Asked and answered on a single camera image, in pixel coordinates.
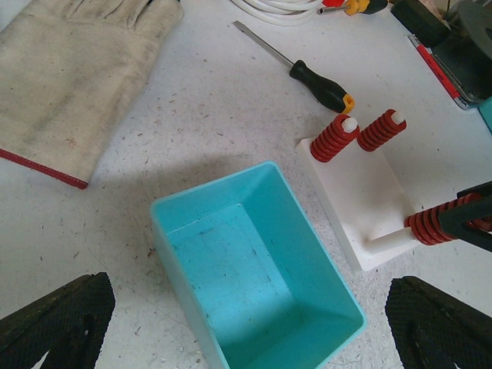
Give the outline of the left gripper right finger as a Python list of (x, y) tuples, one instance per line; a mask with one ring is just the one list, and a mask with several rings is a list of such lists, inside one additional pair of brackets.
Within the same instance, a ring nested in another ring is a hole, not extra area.
[(403, 367), (491, 367), (491, 317), (431, 284), (393, 279), (385, 314)]

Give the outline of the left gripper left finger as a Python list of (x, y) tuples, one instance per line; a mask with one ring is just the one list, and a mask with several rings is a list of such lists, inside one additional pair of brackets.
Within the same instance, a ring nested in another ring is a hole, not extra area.
[(1, 367), (95, 367), (114, 309), (107, 273), (74, 279), (1, 319)]

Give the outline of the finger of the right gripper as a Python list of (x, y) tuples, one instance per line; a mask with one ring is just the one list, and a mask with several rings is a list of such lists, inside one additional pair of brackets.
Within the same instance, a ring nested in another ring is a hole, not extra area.
[(491, 252), (491, 232), (473, 227), (472, 222), (491, 216), (491, 196), (460, 205), (439, 214), (440, 227), (445, 234)]
[(468, 194), (479, 194), (482, 197), (492, 195), (492, 181), (485, 182), (457, 192), (457, 198), (462, 198)]

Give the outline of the large red spring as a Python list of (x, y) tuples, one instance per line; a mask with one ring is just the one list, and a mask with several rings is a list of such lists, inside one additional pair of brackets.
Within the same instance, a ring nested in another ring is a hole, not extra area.
[(406, 127), (404, 115), (394, 109), (388, 109), (361, 131), (357, 143), (363, 150), (372, 152), (404, 131)]

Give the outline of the beige work glove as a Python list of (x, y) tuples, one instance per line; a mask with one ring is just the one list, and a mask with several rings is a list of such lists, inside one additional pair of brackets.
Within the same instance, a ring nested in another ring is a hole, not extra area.
[(33, 1), (1, 33), (1, 156), (76, 188), (146, 85), (178, 1)]

